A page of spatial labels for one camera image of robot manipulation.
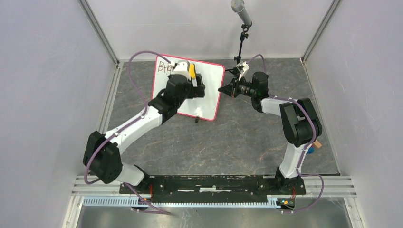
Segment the pink framed whiteboard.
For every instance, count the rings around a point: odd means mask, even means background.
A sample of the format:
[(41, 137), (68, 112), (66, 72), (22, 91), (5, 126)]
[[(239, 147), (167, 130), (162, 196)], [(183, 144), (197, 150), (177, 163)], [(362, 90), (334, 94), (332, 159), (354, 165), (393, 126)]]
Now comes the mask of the pink framed whiteboard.
[[(205, 96), (203, 98), (187, 99), (178, 109), (178, 114), (199, 117), (203, 120), (213, 121), (216, 118), (220, 92), (218, 88), (222, 87), (225, 68), (223, 65), (211, 63), (202, 60), (186, 59), (183, 57), (175, 57), (164, 55), (171, 62), (179, 62), (187, 60), (195, 65), (197, 74), (201, 74), (205, 85)], [(152, 87), (152, 98), (155, 98), (163, 88), (166, 87), (168, 75), (173, 72), (172, 67), (161, 57), (155, 59), (154, 81)]]

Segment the yellow bone-shaped eraser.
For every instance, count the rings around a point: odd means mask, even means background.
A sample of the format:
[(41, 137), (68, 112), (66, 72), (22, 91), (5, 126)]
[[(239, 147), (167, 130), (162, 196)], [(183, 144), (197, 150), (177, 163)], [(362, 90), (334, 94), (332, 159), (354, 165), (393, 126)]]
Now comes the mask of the yellow bone-shaped eraser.
[(191, 80), (196, 79), (196, 71), (195, 71), (195, 65), (194, 64), (189, 65), (189, 76), (190, 76)]

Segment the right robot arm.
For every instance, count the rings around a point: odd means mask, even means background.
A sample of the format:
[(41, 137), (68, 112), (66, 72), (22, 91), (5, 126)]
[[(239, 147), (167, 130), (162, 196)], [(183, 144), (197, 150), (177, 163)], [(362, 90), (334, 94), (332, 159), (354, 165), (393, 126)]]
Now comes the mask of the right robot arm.
[(269, 76), (256, 72), (252, 81), (234, 76), (231, 82), (218, 89), (232, 98), (245, 95), (251, 98), (252, 107), (259, 113), (273, 114), (281, 118), (287, 140), (282, 163), (276, 170), (274, 186), (277, 192), (286, 194), (300, 185), (300, 167), (308, 147), (322, 133), (322, 125), (309, 98), (294, 100), (280, 98), (269, 93)]

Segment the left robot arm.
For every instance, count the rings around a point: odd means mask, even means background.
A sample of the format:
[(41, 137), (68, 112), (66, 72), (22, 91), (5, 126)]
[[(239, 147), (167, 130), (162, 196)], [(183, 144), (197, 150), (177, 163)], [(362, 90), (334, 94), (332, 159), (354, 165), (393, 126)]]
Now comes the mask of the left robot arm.
[(120, 181), (130, 184), (137, 193), (145, 193), (149, 189), (147, 174), (136, 165), (123, 163), (121, 154), (145, 133), (176, 115), (186, 99), (203, 98), (204, 90), (201, 74), (195, 74), (190, 79), (181, 74), (171, 74), (166, 87), (146, 104), (143, 111), (115, 130), (91, 133), (83, 164), (97, 179), (89, 181), (86, 175), (85, 183)]

